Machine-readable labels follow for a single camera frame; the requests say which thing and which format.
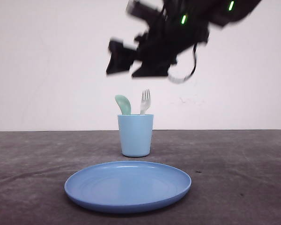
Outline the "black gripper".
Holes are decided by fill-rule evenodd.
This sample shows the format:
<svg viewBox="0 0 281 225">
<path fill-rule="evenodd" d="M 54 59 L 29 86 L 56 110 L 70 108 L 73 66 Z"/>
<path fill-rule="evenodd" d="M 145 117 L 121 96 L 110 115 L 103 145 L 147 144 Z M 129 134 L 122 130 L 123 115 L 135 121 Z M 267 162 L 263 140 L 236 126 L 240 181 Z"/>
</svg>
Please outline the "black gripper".
<svg viewBox="0 0 281 225">
<path fill-rule="evenodd" d="M 176 65 L 178 54 L 197 43 L 207 42 L 208 22 L 191 18 L 191 13 L 181 0 L 165 0 L 161 12 L 148 22 L 149 30 L 134 38 L 138 47 L 124 46 L 123 42 L 110 41 L 111 58 L 107 75 L 129 71 L 135 60 L 141 66 L 132 73 L 132 78 L 161 78 L 169 76 L 169 68 Z"/>
</svg>

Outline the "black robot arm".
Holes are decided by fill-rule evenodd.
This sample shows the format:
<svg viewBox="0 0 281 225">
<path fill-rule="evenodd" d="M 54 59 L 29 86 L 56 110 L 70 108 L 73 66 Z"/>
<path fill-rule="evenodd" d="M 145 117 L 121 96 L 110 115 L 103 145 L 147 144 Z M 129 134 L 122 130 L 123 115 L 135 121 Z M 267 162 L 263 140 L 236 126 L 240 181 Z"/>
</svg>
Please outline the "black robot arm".
<svg viewBox="0 0 281 225">
<path fill-rule="evenodd" d="M 129 1 L 128 14 L 144 20 L 148 31 L 137 35 L 137 48 L 124 47 L 111 39 L 108 75 L 128 71 L 135 61 L 141 62 L 132 77 L 167 77 L 177 55 L 197 44 L 207 43 L 208 25 L 224 27 L 244 19 L 259 4 L 258 0 L 165 0 L 162 10 L 139 0 Z"/>
</svg>

